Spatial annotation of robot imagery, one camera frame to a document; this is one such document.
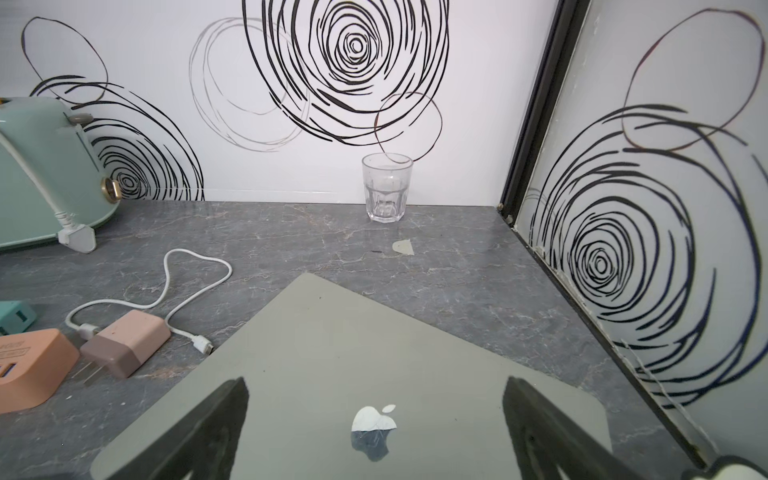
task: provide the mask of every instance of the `power adapter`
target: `power adapter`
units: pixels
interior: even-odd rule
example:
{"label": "power adapter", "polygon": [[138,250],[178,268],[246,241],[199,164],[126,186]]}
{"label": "power adapter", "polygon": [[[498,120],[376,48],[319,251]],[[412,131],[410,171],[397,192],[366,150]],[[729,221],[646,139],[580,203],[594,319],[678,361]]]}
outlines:
{"label": "power adapter", "polygon": [[119,379],[126,379],[170,338],[159,316],[131,310],[97,333],[80,353]]}
{"label": "power adapter", "polygon": [[[227,281],[227,279],[232,275],[232,266],[229,264],[229,262],[227,262],[225,260],[222,260],[221,258],[206,257],[204,255],[200,255],[199,253],[195,253],[192,250],[187,250],[185,248],[174,248],[172,250],[168,250],[168,252],[165,254],[165,257],[163,257],[163,268],[165,270],[165,286],[163,287],[163,291],[160,294],[160,297],[157,300],[155,300],[154,302],[148,303],[146,305],[142,305],[142,304],[139,304],[139,303],[126,302],[125,300],[113,300],[113,299],[92,300],[91,302],[83,303],[82,305],[80,305],[79,307],[75,308],[70,313],[68,313],[67,317],[64,318],[64,323],[68,327],[70,327],[70,328],[72,328],[74,330],[77,330],[78,334],[80,335],[80,337],[82,337],[82,339],[90,341],[91,339],[94,338],[94,336],[96,334],[99,333],[100,329],[96,325],[92,325],[90,323],[82,323],[82,324],[78,325],[77,323],[73,322],[72,321],[72,317],[77,312],[79,312],[80,310],[82,310],[82,309],[84,309],[86,307],[89,307],[91,305],[98,305],[100,303],[116,303],[117,305],[125,305],[125,306],[129,306],[131,308],[142,309],[142,310],[154,308],[154,307],[160,305],[160,303],[165,298],[165,295],[168,293],[168,287],[170,286],[170,271],[168,269],[168,257],[172,253],[174,253],[174,252],[188,253],[191,256],[197,257],[197,258],[199,258],[201,260],[209,260],[211,262],[221,263],[222,265],[225,265],[227,267],[227,275],[224,275],[223,277],[221,277],[216,282],[210,284],[209,286],[206,286],[206,287],[200,289],[196,293],[193,293],[185,301],[183,301],[183,302],[179,303],[178,305],[176,305],[176,308],[174,308],[173,310],[168,312],[168,314],[165,316],[165,319],[164,319],[166,329],[170,330],[172,333],[176,333],[177,335],[186,336],[188,339],[192,340],[192,346],[194,346],[194,348],[198,352],[202,353],[203,355],[210,355],[210,353],[213,352],[213,350],[214,350],[214,345],[213,345],[213,343],[210,342],[209,339],[205,338],[202,335],[194,335],[193,333],[189,333],[189,332],[184,331],[182,329],[178,329],[178,328],[172,327],[170,325],[170,318],[176,312],[178,312],[182,307],[187,305],[192,300],[198,298],[200,295],[202,295],[203,293],[206,293],[208,290],[210,290],[210,289],[212,289],[212,288],[214,288],[214,287],[224,283],[225,281]],[[123,335],[129,336],[130,333],[128,332],[128,330],[130,330],[130,328],[125,328],[125,330],[126,331],[123,333]],[[144,340],[143,337],[141,337],[141,338],[142,338],[142,340],[139,343],[143,343],[144,341],[149,341],[149,340]],[[89,346],[88,348],[89,349],[90,348],[95,348],[96,349],[95,352],[99,352],[99,355],[101,355],[101,356],[103,356],[106,352],[109,352],[109,351],[113,350],[112,348],[110,348],[107,345],[105,345],[104,342],[102,342],[101,340],[99,340],[98,343],[101,344],[101,346],[97,346],[97,347],[90,347]],[[152,349],[152,351],[149,354],[147,354],[147,358],[149,358],[149,356],[155,350],[157,350],[160,347],[160,345],[162,345],[162,342],[158,343],[157,346],[154,347],[154,349]],[[130,361],[128,361],[128,365],[133,365],[133,364],[135,364],[135,362],[133,362],[132,359]],[[115,367],[115,368],[118,369],[118,371],[123,371],[123,369],[120,369],[118,367]]]}

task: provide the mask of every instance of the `white plug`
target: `white plug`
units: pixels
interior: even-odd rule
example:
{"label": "white plug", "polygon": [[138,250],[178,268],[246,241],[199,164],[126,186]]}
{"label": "white plug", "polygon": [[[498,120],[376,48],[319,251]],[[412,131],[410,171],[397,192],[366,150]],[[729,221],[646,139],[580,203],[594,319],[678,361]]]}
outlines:
{"label": "white plug", "polygon": [[80,253],[90,253],[96,250],[96,233],[94,229],[82,223],[58,231],[58,242]]}
{"label": "white plug", "polygon": [[81,323],[80,325],[78,325],[78,335],[83,340],[92,339],[100,331],[101,329],[99,327],[97,327],[96,325],[91,325],[90,323]]}
{"label": "white plug", "polygon": [[82,223],[75,223],[72,215],[66,212],[54,214],[61,225],[58,231],[58,242],[80,253],[90,253],[96,250],[96,233],[94,229]]}
{"label": "white plug", "polygon": [[210,353],[213,352],[214,350],[213,343],[211,343],[209,339],[205,338],[202,335],[193,336],[192,345],[194,345],[194,348],[196,348],[197,351],[199,351],[203,355],[210,355]]}

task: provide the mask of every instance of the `toaster knob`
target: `toaster knob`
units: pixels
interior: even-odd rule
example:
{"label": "toaster knob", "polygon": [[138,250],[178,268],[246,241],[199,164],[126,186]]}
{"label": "toaster knob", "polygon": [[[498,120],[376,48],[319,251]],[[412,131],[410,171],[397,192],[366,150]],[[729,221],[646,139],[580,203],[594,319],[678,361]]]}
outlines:
{"label": "toaster knob", "polygon": [[110,204],[116,204],[123,197],[120,184],[111,178],[105,178],[101,181],[101,192]]}

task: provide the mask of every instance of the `apple logo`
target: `apple logo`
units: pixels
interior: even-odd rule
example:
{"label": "apple logo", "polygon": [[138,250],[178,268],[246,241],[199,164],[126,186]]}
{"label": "apple logo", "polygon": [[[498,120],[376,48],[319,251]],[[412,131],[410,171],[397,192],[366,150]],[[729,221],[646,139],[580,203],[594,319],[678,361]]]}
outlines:
{"label": "apple logo", "polygon": [[[390,413],[394,405],[382,409]],[[352,421],[352,448],[368,455],[368,460],[378,462],[389,453],[386,448],[386,437],[396,429],[395,421],[371,406],[362,407]]]}

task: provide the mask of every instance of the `pink charger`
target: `pink charger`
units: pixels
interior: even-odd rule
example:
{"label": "pink charger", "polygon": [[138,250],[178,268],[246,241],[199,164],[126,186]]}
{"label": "pink charger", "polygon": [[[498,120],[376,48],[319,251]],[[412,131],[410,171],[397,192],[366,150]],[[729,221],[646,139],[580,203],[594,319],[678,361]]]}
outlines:
{"label": "pink charger", "polygon": [[170,330],[159,316],[131,310],[88,340],[80,353],[126,379],[169,338]]}

